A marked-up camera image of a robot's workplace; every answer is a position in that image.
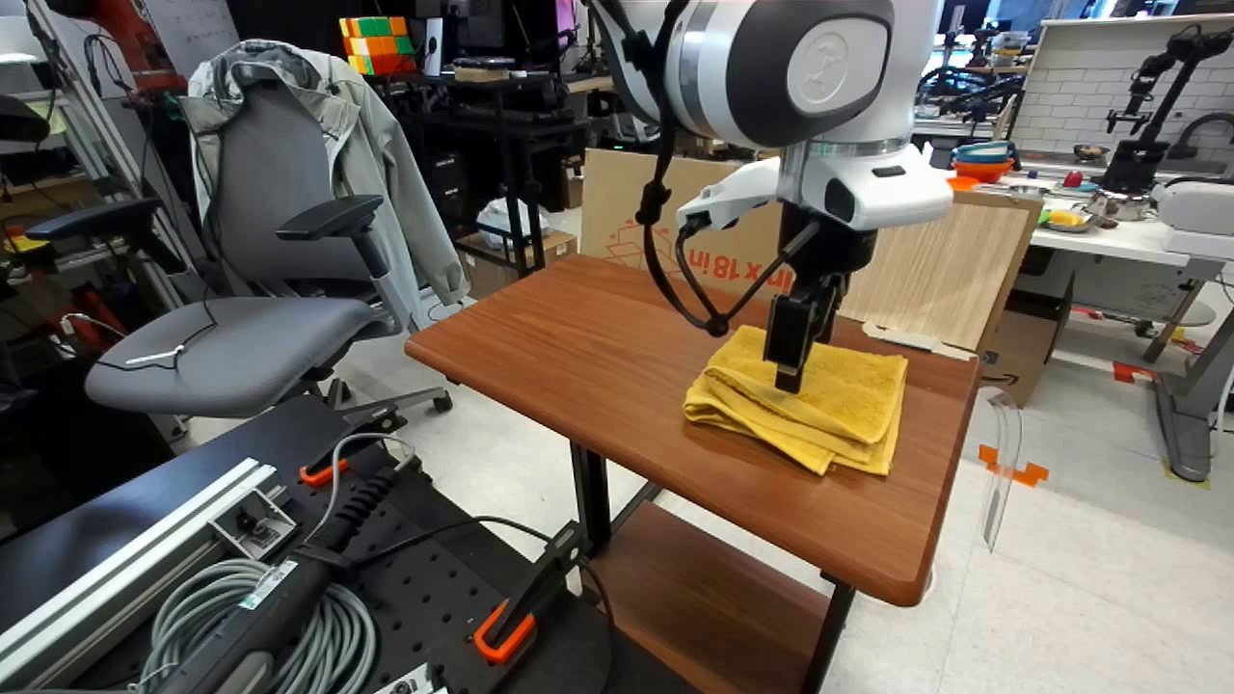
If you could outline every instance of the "chair seat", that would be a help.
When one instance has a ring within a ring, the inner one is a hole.
[[[375,321],[371,306],[335,299],[180,306],[120,339],[90,371],[87,394],[133,412],[252,416],[335,362]]]

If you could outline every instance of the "chair backrest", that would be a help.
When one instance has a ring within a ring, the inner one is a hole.
[[[366,283],[351,241],[279,241],[299,213],[332,202],[321,125],[282,87],[255,87],[220,137],[220,182],[207,237],[227,265],[267,291]]]

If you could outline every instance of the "brown tabletop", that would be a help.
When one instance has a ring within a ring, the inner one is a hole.
[[[979,371],[871,345],[854,321],[836,345],[911,360],[891,479],[836,468],[814,479],[755,440],[684,425],[684,394],[719,339],[677,317],[647,273],[614,261],[557,261],[414,335],[408,354],[860,594],[918,605]]]

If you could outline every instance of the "chair armrest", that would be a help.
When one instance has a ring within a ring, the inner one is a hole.
[[[26,228],[31,241],[79,241],[79,237],[133,237],[151,232],[160,202],[107,202],[94,207],[74,207]]]
[[[304,207],[301,216],[285,222],[279,241],[304,243],[324,237],[348,237],[375,279],[385,279],[385,259],[371,241],[375,213],[382,196],[335,196],[328,205]]]

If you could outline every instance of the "chair wheel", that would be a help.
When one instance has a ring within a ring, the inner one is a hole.
[[[450,394],[434,396],[434,412],[450,412],[450,409],[457,409]]]

